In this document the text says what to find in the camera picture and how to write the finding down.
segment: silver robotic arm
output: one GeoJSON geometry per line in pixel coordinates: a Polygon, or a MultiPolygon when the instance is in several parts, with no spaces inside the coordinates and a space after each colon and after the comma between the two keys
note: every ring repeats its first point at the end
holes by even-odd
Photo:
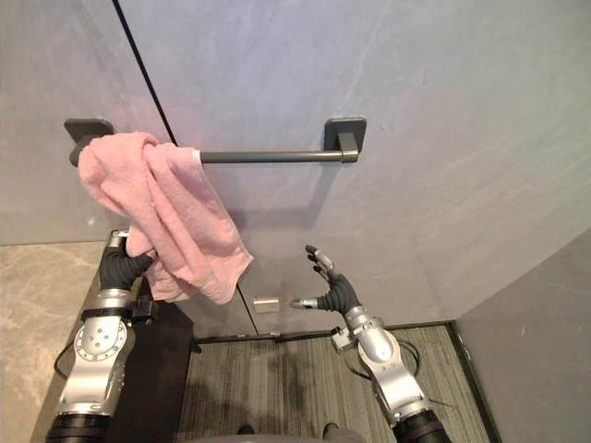
{"type": "Polygon", "coordinates": [[[359,303],[351,283],[325,254],[314,246],[306,246],[306,250],[314,270],[331,289],[322,297],[295,300],[292,307],[343,315],[347,327],[334,332],[332,344],[339,353],[357,346],[397,441],[449,442],[428,398],[404,365],[398,341],[384,329],[381,319],[371,316],[359,303]]]}
{"type": "Polygon", "coordinates": [[[133,281],[152,263],[129,257],[127,231],[113,231],[99,267],[101,290],[82,313],[74,340],[75,362],[59,399],[59,414],[46,441],[101,442],[106,438],[124,385],[125,363],[135,343],[132,321],[153,315],[153,305],[136,302],[133,281]]]}

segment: gray carpet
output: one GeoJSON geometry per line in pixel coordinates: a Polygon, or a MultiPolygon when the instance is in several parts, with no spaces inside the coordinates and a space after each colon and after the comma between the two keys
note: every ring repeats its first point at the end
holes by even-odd
{"type": "MultiPolygon", "coordinates": [[[[464,372],[443,326],[393,331],[420,351],[418,382],[453,442],[488,442],[464,372]]],[[[394,441],[370,382],[352,374],[329,338],[203,345],[187,374],[177,442],[233,434],[250,423],[260,434],[319,437],[328,422],[368,443],[394,441]]],[[[345,356],[360,368],[355,351],[345,356]]],[[[404,360],[414,367],[410,354],[404,360]]]]}

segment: small metal plate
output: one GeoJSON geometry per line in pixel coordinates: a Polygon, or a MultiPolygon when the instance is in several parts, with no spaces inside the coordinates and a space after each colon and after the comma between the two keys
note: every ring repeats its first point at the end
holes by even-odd
{"type": "Polygon", "coordinates": [[[340,150],[338,134],[352,132],[361,152],[368,121],[363,117],[332,118],[324,125],[324,150],[340,150]]]}
{"type": "Polygon", "coordinates": [[[257,298],[252,303],[255,306],[255,312],[257,314],[267,314],[269,312],[279,311],[278,298],[257,298]]]}

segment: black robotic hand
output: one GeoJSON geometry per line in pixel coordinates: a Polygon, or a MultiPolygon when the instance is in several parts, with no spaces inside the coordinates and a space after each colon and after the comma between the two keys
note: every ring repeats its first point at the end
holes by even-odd
{"type": "Polygon", "coordinates": [[[311,305],[297,305],[296,307],[324,309],[326,311],[337,311],[345,315],[355,306],[361,305],[353,285],[334,267],[330,260],[322,251],[315,246],[306,246],[308,259],[314,263],[313,269],[322,276],[329,284],[330,290],[315,299],[316,303],[311,305]]]}
{"type": "Polygon", "coordinates": [[[126,237],[111,233],[109,244],[104,249],[99,278],[101,289],[122,289],[128,291],[134,280],[143,274],[154,261],[147,254],[130,257],[126,252],[126,237]]]}

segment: black cylinder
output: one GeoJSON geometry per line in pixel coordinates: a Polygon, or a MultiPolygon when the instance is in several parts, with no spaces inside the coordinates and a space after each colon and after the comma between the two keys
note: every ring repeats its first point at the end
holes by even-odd
{"type": "Polygon", "coordinates": [[[101,443],[106,440],[111,417],[92,413],[60,414],[47,433],[47,443],[101,443]]]}
{"type": "Polygon", "coordinates": [[[325,151],[262,151],[262,152],[201,152],[202,163],[294,163],[344,162],[340,150],[325,151]]]}
{"type": "Polygon", "coordinates": [[[393,429],[397,443],[450,443],[443,425],[433,411],[404,419],[393,429]]]}

